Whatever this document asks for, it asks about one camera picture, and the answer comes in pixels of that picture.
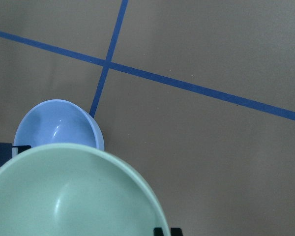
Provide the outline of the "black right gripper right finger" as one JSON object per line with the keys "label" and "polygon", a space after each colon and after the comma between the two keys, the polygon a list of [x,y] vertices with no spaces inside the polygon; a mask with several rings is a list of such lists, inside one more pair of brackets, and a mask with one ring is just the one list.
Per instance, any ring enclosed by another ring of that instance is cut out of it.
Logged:
{"label": "black right gripper right finger", "polygon": [[170,228],[171,236],[182,236],[181,228]]}

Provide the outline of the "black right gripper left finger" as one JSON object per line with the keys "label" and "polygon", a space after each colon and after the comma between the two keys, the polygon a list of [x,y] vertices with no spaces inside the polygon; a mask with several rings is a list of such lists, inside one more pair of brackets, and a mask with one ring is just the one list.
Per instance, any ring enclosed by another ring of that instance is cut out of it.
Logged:
{"label": "black right gripper left finger", "polygon": [[164,236],[162,228],[154,228],[153,235],[154,236]]}

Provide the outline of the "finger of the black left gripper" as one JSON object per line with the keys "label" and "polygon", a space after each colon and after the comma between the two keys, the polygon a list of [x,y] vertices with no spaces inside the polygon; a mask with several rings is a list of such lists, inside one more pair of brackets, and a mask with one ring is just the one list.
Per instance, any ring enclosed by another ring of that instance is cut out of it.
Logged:
{"label": "finger of the black left gripper", "polygon": [[30,148],[30,145],[14,146],[11,143],[0,143],[0,167],[12,157]]}

